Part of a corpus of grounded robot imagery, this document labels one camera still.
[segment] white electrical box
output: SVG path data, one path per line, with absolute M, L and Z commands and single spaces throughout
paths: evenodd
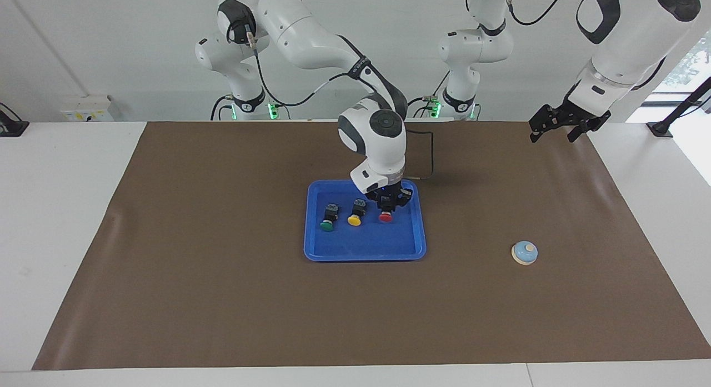
M 66 98 L 62 115 L 69 122 L 114 122 L 115 106 L 108 96 Z

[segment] green light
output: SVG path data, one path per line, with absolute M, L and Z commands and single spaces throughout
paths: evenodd
M 272 103 L 267 105 L 269 106 L 269 116 L 272 117 L 272 119 L 277 119 L 279 117 L 279 109 L 277 106 Z
M 437 103 L 437 101 L 434 102 L 434 108 L 432 108 L 432 112 L 429 114 L 430 117 L 439 117 L 439 112 L 442 111 L 442 104 Z

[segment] blue tray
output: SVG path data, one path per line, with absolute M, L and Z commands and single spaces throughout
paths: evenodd
M 355 199 L 365 199 L 350 180 L 319 180 L 309 187 L 304 253 L 315 262 L 366 262 L 419 260 L 427 251 L 417 187 L 408 180 L 412 199 L 393 213 L 393 222 L 378 220 L 380 210 L 368 202 L 363 224 L 348 224 Z M 320 224 L 328 203 L 338 204 L 335 230 L 323 231 Z

